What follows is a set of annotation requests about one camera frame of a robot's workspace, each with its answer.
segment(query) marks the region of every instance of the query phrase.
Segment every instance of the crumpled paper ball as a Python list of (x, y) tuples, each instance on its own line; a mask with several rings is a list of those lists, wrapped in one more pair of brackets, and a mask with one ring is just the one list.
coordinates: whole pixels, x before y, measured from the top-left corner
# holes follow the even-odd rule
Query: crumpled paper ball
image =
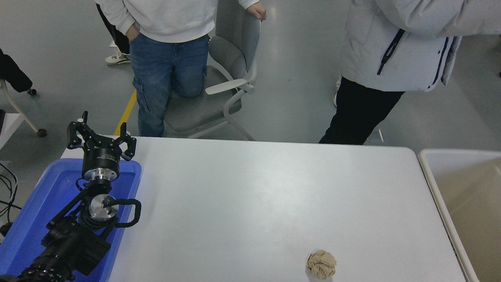
[(319, 250), (308, 258), (306, 267), (311, 274), (320, 280), (327, 280), (336, 273), (337, 262), (331, 253)]

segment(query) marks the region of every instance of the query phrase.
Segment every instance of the chair backrest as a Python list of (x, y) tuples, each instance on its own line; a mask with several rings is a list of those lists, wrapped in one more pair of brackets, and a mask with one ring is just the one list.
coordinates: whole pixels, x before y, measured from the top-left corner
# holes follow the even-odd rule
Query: chair backrest
[(252, 67), (261, 22), (236, 0), (219, 0), (215, 36), (209, 43), (210, 56), (233, 79), (242, 78)]

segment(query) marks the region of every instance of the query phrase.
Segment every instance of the zipper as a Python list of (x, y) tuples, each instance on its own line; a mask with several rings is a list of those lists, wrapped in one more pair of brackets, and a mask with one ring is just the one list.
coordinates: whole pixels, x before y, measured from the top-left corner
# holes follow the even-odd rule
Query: zipper
[(437, 74), (435, 75), (435, 79), (433, 80), (432, 84), (435, 84), (435, 82), (437, 82), (438, 74), (440, 73), (440, 67), (442, 66), (443, 54), (445, 53), (445, 50), (447, 50), (448, 43), (449, 43), (449, 37), (445, 38), (445, 44), (443, 46), (442, 55), (440, 56), (440, 61), (438, 61)]
[(384, 64), (388, 62), (388, 60), (391, 58), (393, 55), (393, 52), (395, 52), (395, 49), (397, 48), (398, 42), (400, 42), (400, 39), (402, 39), (402, 36), (404, 35), (405, 30), (399, 29), (395, 37), (393, 38), (393, 41), (390, 43), (390, 46), (388, 46), (388, 49), (386, 49), (386, 52), (384, 53), (383, 59), (381, 60), (381, 65), (379, 66), (379, 70), (377, 71), (377, 75), (381, 74), (381, 71), (383, 70)]

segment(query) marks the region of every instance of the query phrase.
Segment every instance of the blue plastic bin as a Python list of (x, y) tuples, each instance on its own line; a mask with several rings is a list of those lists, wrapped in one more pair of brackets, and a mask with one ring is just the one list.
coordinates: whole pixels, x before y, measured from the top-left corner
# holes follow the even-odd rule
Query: blue plastic bin
[[(19, 275), (45, 250), (41, 245), (42, 238), (49, 232), (45, 226), (78, 194), (75, 181), (81, 175), (82, 159), (60, 159), (45, 169), (0, 245), (0, 274)], [(120, 176), (113, 181), (110, 195), (116, 199), (134, 198), (140, 177), (141, 166), (138, 162), (120, 161)], [(120, 207), (119, 222), (127, 222), (131, 208)], [(114, 228), (107, 238), (111, 248), (106, 256), (89, 276), (74, 271), (76, 282), (107, 281), (123, 232), (124, 228)]]

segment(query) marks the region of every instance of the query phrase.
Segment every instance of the white bin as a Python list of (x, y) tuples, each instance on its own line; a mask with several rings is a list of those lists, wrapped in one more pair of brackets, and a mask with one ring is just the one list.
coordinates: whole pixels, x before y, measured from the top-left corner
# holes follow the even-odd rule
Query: white bin
[(501, 152), (423, 150), (425, 177), (469, 282), (501, 281)]

